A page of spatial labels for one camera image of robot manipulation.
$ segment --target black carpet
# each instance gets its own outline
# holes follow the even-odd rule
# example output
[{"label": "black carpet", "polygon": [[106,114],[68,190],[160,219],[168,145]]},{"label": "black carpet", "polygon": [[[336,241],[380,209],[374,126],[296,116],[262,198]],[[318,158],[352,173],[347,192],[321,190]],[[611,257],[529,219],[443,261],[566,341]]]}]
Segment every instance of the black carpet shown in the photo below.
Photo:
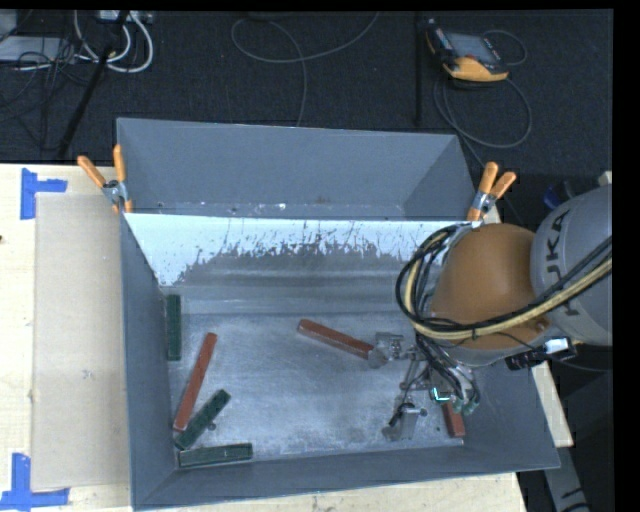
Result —
[{"label": "black carpet", "polygon": [[[79,11],[78,24],[97,49],[109,25],[93,14]],[[510,67],[510,82],[467,90],[447,79],[426,46],[416,65],[413,11],[156,11],[147,25],[152,64],[140,73],[106,70],[63,158],[60,142],[96,65],[78,61],[34,72],[3,63],[0,161],[73,163],[85,154],[110,165],[117,117],[458,131],[470,136],[461,140],[476,184],[488,160],[518,174],[499,208],[505,221],[532,230],[550,211],[550,187],[588,189],[611,170],[613,9],[421,14],[418,21],[434,17],[452,31],[493,31],[487,36],[505,62],[524,61]],[[148,55],[142,33],[129,26],[133,46],[122,66],[140,65]],[[72,11],[34,10],[19,28],[62,34],[78,49]],[[300,55],[307,58],[300,62]]]}]

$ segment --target gray bin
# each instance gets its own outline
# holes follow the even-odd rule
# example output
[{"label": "gray bin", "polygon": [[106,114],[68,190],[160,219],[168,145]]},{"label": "gray bin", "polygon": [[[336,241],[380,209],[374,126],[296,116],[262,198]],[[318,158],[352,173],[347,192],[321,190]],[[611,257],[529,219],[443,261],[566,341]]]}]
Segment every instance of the gray bin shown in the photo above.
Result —
[{"label": "gray bin", "polygon": [[[411,340],[395,278],[474,194],[456,137],[118,119],[117,139],[135,207],[121,217],[134,508],[559,465],[528,370],[477,371],[464,440],[425,398],[414,438],[388,442],[407,361],[373,370],[295,330],[310,318]],[[183,305],[180,361],[167,294]],[[171,425],[206,332],[219,341],[196,410],[218,389],[232,398],[194,448],[252,442],[254,458],[183,469]]]}]

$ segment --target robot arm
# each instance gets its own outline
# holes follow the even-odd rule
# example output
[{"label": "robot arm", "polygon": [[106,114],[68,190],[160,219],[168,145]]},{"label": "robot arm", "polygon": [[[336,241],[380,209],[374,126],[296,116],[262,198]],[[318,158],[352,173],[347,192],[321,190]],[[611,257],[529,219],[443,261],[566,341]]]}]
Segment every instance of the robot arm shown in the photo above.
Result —
[{"label": "robot arm", "polygon": [[396,282],[425,360],[416,385],[471,414],[474,368],[561,359],[575,342],[611,346],[611,231],[606,185],[557,207],[535,233],[473,223],[430,236]]}]

